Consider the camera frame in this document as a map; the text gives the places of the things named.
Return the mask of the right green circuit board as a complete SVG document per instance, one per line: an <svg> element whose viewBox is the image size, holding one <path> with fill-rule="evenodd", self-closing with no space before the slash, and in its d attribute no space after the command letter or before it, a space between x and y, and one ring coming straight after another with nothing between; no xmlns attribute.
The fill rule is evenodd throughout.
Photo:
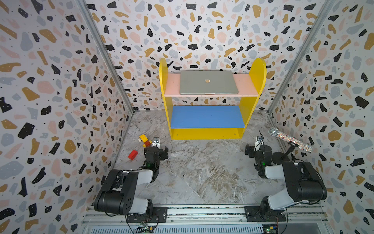
<svg viewBox="0 0 374 234"><path fill-rule="evenodd" d="M263 234L278 234L278 230L276 225L263 225Z"/></svg>

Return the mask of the green circuit board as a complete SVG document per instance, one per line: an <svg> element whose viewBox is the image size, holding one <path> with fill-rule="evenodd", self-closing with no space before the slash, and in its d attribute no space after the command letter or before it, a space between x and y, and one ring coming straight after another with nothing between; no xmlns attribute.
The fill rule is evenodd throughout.
<svg viewBox="0 0 374 234"><path fill-rule="evenodd" d="M276 225L263 225L263 234L278 234L278 230Z"/></svg>
<svg viewBox="0 0 374 234"><path fill-rule="evenodd" d="M141 225L136 229L138 234L153 234L154 226L150 226L146 223L141 223Z"/></svg>

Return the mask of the yellow red toy car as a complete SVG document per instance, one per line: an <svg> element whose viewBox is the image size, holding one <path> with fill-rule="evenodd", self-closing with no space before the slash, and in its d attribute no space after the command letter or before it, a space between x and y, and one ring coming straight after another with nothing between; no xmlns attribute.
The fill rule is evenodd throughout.
<svg viewBox="0 0 374 234"><path fill-rule="evenodd" d="M152 142L144 134L139 136L139 141L142 142L142 146L144 148L150 147L152 145Z"/></svg>

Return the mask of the red toy block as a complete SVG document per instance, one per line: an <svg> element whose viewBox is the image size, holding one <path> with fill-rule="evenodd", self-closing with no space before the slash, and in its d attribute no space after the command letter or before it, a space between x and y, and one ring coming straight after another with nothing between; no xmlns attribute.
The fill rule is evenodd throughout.
<svg viewBox="0 0 374 234"><path fill-rule="evenodd" d="M131 153L128 155L128 159L134 160L137 155L138 155L138 152L136 150L132 150Z"/></svg>

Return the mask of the glittery silver microphone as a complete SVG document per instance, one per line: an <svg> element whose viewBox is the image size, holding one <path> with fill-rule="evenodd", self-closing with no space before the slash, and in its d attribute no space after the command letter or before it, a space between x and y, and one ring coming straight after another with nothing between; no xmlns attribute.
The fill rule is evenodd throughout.
<svg viewBox="0 0 374 234"><path fill-rule="evenodd" d="M293 144L296 144L298 145L299 148L301 148L302 150L308 152L308 153L311 153L312 150L313 150L313 147L290 136L290 135L287 135L286 133L284 132L281 132L279 129L277 129L276 127L272 127L269 129L269 134L271 136L274 136L274 137L277 137L283 141L286 141L287 143L289 142L292 142Z"/></svg>

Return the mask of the silver laptop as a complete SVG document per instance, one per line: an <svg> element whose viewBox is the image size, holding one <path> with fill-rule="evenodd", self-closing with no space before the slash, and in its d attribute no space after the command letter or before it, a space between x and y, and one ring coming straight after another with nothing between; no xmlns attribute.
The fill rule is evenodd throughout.
<svg viewBox="0 0 374 234"><path fill-rule="evenodd" d="M181 95L238 94L233 74L230 71L182 71Z"/></svg>

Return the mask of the left green circuit board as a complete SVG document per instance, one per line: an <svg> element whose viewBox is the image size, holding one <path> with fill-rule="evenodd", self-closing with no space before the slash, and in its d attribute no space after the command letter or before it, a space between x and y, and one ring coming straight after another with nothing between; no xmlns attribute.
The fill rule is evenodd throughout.
<svg viewBox="0 0 374 234"><path fill-rule="evenodd" d="M136 229L138 234L153 234L154 226L150 226L146 223L141 223L141 225Z"/></svg>

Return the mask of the black microphone stand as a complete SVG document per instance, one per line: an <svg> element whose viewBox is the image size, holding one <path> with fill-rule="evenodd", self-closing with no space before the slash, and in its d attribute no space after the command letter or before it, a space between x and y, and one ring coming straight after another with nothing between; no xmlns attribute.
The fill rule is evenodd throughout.
<svg viewBox="0 0 374 234"><path fill-rule="evenodd" d="M290 145L290 147L288 148L288 150L285 153L282 153L282 152L273 153L272 162L275 165L282 164L283 162L289 162L290 159L289 159L288 155L290 155L297 147L299 147L297 144L295 144L292 141L288 142L288 145Z"/></svg>

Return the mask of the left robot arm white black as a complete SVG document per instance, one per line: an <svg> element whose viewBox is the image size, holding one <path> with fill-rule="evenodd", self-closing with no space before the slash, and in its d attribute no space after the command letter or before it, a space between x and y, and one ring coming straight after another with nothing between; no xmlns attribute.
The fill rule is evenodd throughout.
<svg viewBox="0 0 374 234"><path fill-rule="evenodd" d="M168 153L167 147L147 147L144 149L146 160L137 170L111 170L94 201L94 209L109 216L140 215L150 219L153 202L151 199L137 198L136 187L157 179L160 162L168 159Z"/></svg>

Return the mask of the yellow shelf pink blue boards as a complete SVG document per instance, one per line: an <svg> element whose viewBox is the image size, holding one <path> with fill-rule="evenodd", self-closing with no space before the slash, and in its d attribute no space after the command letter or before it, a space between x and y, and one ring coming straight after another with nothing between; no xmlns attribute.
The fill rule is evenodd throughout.
<svg viewBox="0 0 374 234"><path fill-rule="evenodd" d="M175 106L179 93L180 74L169 73L165 58L159 63L159 80L172 140L241 139L266 84L266 63L257 58L249 74L234 74L239 105Z"/></svg>

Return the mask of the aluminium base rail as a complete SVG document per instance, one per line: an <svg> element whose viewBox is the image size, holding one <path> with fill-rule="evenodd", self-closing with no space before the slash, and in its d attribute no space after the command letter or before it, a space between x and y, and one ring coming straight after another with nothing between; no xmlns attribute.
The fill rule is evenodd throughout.
<svg viewBox="0 0 374 234"><path fill-rule="evenodd" d="M320 205L296 205L283 213L286 221L264 221L254 204L156 205L161 223L156 234L263 234L263 225L278 234L332 234Z"/></svg>

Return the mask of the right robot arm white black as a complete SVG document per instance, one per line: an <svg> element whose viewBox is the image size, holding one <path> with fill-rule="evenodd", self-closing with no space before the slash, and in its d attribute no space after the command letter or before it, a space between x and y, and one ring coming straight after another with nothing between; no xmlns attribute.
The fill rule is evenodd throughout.
<svg viewBox="0 0 374 234"><path fill-rule="evenodd" d="M245 146L244 154L254 158L254 167L261 178L283 179L285 188L278 193L265 196L255 215L271 218L297 204L317 204L327 198L327 188L320 174L309 162L293 159L288 155L298 147L293 142L286 153L272 152L270 146L258 144Z"/></svg>

